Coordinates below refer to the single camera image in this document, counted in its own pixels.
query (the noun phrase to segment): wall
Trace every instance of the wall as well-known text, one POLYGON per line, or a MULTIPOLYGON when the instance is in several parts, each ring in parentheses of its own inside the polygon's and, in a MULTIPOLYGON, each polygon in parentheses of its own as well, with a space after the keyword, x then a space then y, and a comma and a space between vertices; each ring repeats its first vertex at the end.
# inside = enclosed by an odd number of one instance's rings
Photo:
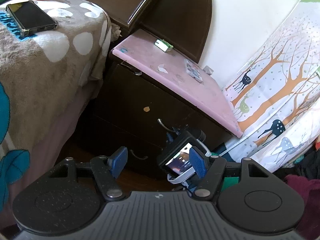
POLYGON ((212 21, 199 66, 222 88, 283 22, 299 0, 212 0, 212 21))

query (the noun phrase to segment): pink bed sheet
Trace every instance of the pink bed sheet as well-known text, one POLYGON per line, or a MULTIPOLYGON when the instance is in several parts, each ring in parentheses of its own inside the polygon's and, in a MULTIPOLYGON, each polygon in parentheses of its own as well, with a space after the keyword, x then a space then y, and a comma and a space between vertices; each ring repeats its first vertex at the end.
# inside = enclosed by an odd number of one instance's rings
POLYGON ((91 81, 79 88, 74 100, 51 125, 42 141, 30 152, 30 168, 23 177, 9 186, 9 201, 0 213, 0 229, 15 224, 12 213, 12 202, 16 195, 54 166, 65 142, 73 134, 78 119, 98 86, 91 81))

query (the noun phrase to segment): wooden floor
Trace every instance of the wooden floor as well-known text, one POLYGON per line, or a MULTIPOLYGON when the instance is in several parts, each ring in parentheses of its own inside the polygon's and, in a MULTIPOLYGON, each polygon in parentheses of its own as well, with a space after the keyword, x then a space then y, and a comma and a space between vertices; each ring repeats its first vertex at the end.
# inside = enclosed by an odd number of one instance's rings
MULTIPOLYGON (((93 157, 93 154, 82 150, 72 140, 66 142, 63 146, 60 155, 57 159, 57 163, 62 161, 66 157, 73 157, 77 162, 88 162, 93 157)), ((89 184, 90 179, 81 179, 82 183, 89 184)), ((118 185, 125 193, 130 191, 170 191, 174 188, 174 185, 167 180, 155 180, 147 176, 137 174, 133 171, 124 169, 119 178, 117 179, 118 185)))

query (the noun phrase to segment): metal rivet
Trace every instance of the metal rivet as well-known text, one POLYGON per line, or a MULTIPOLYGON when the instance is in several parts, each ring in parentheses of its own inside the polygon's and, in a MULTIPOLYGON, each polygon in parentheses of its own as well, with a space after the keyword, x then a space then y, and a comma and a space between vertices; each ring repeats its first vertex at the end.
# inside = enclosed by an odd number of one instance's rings
POLYGON ((207 197, 210 194, 211 194, 210 191, 205 189, 205 188, 197 189, 195 191, 195 195, 198 196, 198 197, 207 197))
POLYGON ((107 196, 111 198, 121 197, 122 191, 119 189, 110 189, 107 191, 107 196))

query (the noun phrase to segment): pink nightstand top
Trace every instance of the pink nightstand top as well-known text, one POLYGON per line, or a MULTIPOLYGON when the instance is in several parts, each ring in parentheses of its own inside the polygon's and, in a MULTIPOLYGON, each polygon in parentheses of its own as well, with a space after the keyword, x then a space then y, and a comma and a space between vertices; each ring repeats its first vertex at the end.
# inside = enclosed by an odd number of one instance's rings
POLYGON ((154 45, 156 40, 151 34, 137 30, 118 44, 112 53, 192 103, 237 137, 241 137, 242 131, 216 81, 200 68, 198 70, 203 83, 194 80, 186 73, 185 57, 175 50, 163 52, 154 45))

